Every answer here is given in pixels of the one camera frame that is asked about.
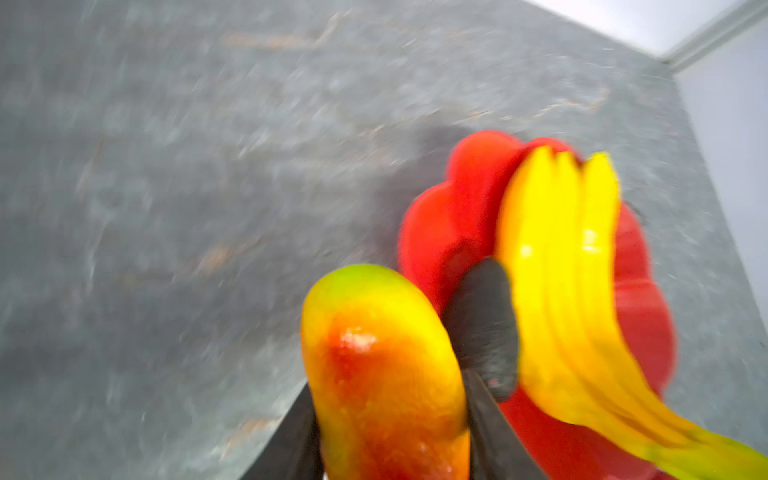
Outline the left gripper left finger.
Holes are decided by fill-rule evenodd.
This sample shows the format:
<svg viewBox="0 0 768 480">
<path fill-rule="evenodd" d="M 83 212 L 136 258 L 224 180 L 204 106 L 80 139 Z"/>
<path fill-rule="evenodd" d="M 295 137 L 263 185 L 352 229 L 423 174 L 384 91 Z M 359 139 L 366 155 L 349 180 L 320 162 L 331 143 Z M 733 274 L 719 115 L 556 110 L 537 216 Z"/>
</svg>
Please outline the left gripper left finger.
<svg viewBox="0 0 768 480">
<path fill-rule="evenodd" d="M 320 433 L 310 388 L 304 384 L 279 426 L 242 480 L 324 478 Z"/>
</svg>

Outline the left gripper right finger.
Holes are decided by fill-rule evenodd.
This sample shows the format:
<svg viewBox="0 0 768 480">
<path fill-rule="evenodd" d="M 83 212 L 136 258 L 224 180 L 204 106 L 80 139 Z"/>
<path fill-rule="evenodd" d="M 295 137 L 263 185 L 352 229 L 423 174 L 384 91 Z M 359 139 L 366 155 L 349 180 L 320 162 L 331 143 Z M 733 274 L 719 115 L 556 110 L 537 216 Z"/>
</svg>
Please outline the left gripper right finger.
<svg viewBox="0 0 768 480">
<path fill-rule="evenodd" d="M 480 376 L 464 369 L 473 480 L 546 480 Z"/>
</svg>

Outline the yellow fake banana bunch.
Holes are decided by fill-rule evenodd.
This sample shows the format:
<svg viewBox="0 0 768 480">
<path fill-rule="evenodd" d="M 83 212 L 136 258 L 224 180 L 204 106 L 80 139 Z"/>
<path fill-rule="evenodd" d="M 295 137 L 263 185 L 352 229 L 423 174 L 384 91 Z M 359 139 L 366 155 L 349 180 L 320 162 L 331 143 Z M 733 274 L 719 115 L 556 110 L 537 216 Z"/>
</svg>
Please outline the yellow fake banana bunch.
<svg viewBox="0 0 768 480">
<path fill-rule="evenodd" d="M 615 310 L 620 186 L 608 154 L 534 149 L 507 188 L 496 259 L 511 278 L 519 380 L 549 416 L 679 479 L 763 479 L 764 455 L 678 416 L 651 390 Z"/>
</svg>

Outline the red-yellow mango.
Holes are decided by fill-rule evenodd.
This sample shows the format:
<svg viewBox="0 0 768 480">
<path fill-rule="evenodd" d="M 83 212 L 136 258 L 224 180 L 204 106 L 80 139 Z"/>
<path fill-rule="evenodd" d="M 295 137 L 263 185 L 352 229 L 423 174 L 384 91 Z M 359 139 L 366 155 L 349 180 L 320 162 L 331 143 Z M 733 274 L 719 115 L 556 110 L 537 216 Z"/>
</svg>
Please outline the red-yellow mango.
<svg viewBox="0 0 768 480">
<path fill-rule="evenodd" d="M 328 478 L 468 478 L 459 364 L 411 281 L 373 264 L 325 275 L 305 298 L 300 338 Z"/>
</svg>

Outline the red flower-shaped fruit bowl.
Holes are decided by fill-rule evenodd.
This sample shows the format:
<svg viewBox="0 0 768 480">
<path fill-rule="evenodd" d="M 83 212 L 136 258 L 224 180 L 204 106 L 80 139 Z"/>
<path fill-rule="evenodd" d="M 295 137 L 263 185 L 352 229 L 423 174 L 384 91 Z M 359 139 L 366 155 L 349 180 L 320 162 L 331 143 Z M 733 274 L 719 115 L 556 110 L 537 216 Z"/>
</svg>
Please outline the red flower-shaped fruit bowl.
<svg viewBox="0 0 768 480">
<path fill-rule="evenodd" d="M 523 143 L 499 131 L 480 131 L 461 140 L 445 180 L 408 208 L 400 229 L 398 267 L 442 312 L 461 276 L 493 254 L 496 220 L 507 185 L 537 147 L 555 152 L 570 145 L 553 138 Z M 642 227 L 623 205 L 615 235 L 615 305 L 624 339 L 647 383 L 662 396 L 674 372 L 673 317 L 653 279 Z M 500 406 L 533 459 L 552 479 L 664 479 L 666 473 L 584 427 L 543 413 L 522 390 Z"/>
</svg>

